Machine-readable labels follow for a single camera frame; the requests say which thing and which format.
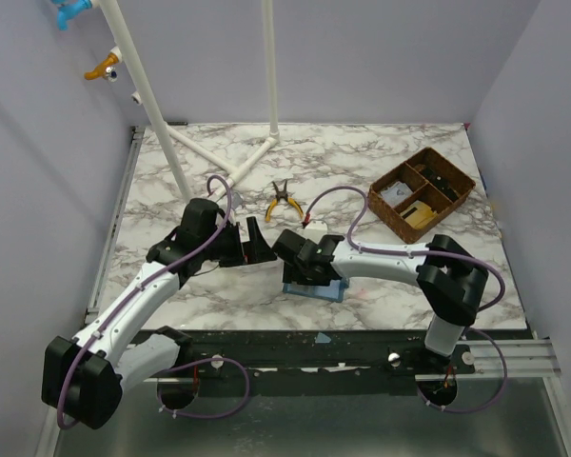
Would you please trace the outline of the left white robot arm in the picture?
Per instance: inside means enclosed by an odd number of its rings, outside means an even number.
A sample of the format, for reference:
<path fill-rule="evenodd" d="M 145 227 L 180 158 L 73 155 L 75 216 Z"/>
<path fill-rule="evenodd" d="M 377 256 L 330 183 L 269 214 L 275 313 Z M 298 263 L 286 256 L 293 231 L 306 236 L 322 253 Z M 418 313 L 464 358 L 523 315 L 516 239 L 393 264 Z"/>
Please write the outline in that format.
<path fill-rule="evenodd" d="M 220 268 L 276 260 L 255 218 L 246 220 L 248 241 L 228 212 L 210 200 L 195 198 L 182 220 L 153 245 L 139 272 L 103 313 L 73 337 L 55 337 L 44 356 L 42 401 L 57 411 L 57 424 L 102 427 L 123 394 L 148 377 L 195 374 L 199 360 L 192 340 L 170 327 L 155 330 L 141 345 L 131 342 L 151 315 L 206 262 Z"/>

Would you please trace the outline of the blue card holder wallet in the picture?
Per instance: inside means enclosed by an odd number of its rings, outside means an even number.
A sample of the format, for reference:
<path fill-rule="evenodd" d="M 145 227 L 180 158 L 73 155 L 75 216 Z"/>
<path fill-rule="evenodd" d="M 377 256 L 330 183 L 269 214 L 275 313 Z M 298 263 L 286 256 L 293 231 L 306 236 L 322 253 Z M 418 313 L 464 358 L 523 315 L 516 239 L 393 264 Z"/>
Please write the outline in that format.
<path fill-rule="evenodd" d="M 348 279 L 332 280 L 328 286 L 283 283 L 283 293 L 341 303 L 349 288 Z"/>

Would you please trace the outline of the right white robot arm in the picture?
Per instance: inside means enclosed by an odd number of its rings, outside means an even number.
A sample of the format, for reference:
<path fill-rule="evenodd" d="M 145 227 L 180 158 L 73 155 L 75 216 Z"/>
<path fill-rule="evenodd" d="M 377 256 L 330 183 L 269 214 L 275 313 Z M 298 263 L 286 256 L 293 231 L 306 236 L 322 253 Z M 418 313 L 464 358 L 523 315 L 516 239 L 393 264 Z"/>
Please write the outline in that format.
<path fill-rule="evenodd" d="M 372 278 L 420 288 L 433 317 L 419 361 L 432 373 L 453 362 L 458 340 L 476 320 L 488 279 L 487 267 L 446 235 L 409 247 L 355 248 L 342 235 L 325 235 L 316 243 L 286 229 L 272 251 L 285 264 L 286 283 L 324 287 L 334 281 Z"/>

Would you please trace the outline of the gold VIP credit card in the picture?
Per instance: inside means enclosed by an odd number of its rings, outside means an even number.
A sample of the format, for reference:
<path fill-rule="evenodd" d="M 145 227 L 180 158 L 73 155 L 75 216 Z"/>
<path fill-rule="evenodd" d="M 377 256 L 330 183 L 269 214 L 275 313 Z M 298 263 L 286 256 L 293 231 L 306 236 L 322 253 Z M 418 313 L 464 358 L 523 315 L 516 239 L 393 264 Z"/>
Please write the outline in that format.
<path fill-rule="evenodd" d="M 437 212 L 423 201 L 415 201 L 401 213 L 404 221 L 414 229 L 427 226 L 437 215 Z"/>

